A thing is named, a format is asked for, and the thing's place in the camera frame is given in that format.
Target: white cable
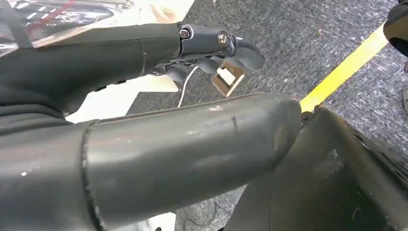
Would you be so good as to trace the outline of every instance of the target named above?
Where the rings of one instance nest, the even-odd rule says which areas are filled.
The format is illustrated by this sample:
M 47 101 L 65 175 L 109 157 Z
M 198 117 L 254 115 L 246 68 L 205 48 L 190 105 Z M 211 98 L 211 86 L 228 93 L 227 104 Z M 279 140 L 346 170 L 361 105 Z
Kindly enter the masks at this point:
M 186 81 L 184 82 L 183 85 L 183 91 L 181 92 L 181 97 L 180 97 L 180 101 L 178 103 L 177 108 L 179 108 L 181 106 L 181 103 L 183 102 L 184 99 L 184 93 L 186 92 L 186 86 L 187 86 L 187 82 L 189 81 L 190 77 L 193 75 L 194 71 L 197 70 L 198 66 L 196 66 L 189 74 L 189 76 L 187 76 Z

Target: screw head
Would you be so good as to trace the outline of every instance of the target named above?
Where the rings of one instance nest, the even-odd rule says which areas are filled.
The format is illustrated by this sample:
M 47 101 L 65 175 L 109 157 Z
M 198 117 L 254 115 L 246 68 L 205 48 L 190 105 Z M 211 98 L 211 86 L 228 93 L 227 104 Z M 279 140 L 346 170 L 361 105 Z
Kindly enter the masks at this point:
M 223 47 L 226 47 L 228 45 L 227 33 L 225 33 L 224 31 L 220 31 L 218 33 L 218 43 Z
M 182 39 L 188 39 L 190 37 L 190 31 L 186 30 L 186 29 L 182 29 L 180 31 L 180 38 Z

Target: white surface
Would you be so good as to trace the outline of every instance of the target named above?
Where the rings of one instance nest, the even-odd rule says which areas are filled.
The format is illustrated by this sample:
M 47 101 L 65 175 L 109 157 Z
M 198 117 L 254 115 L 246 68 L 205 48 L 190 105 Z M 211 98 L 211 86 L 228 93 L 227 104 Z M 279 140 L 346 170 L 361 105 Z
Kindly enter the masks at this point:
M 175 226 L 176 214 L 164 213 L 139 223 L 116 229 L 114 231 L 155 231 L 159 227 L 162 229 L 162 231 L 174 231 Z
M 106 89 L 91 92 L 80 109 L 65 119 L 79 123 L 93 119 L 108 119 L 126 115 L 138 92 L 177 92 L 179 88 L 167 76 L 143 76 Z
M 231 72 L 229 72 L 229 70 L 227 70 L 226 68 L 224 69 L 218 68 L 217 73 L 224 79 L 224 81 L 228 85 L 231 85 L 235 80 L 235 76 Z

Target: robotic hand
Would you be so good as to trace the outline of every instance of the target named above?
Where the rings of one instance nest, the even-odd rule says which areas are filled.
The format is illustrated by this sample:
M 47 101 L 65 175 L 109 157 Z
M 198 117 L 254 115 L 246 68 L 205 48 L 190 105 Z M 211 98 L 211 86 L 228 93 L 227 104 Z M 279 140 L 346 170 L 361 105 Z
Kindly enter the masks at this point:
M 263 67 L 265 58 L 258 48 L 224 30 L 205 26 L 184 25 L 180 30 L 181 48 L 176 59 L 163 62 L 153 73 L 168 74 L 175 81 L 183 81 L 186 74 L 171 66 L 174 63 L 196 65 L 213 74 L 224 60 L 239 68 L 256 70 Z
M 68 115 L 88 93 L 107 85 L 150 73 L 183 81 L 185 74 L 173 64 L 212 73 L 223 59 L 249 69 L 265 63 L 253 44 L 224 30 L 177 24 L 94 28 L 0 57 L 0 104 L 41 104 Z

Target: scratch mark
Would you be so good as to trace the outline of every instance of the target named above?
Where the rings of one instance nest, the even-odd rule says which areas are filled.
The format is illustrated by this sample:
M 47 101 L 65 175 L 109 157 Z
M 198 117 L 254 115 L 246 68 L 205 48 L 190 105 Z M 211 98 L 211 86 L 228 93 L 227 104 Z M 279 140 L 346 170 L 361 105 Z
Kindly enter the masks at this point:
M 357 214 L 357 212 L 358 211 L 361 211 L 361 209 L 360 208 L 356 208 L 355 210 L 354 210 L 354 212 L 353 212 L 353 221 L 356 219 L 356 214 Z
M 232 117 L 232 122 L 234 124 L 235 135 L 238 137 L 240 136 L 238 133 L 238 125 L 237 125 L 237 118 L 235 116 Z

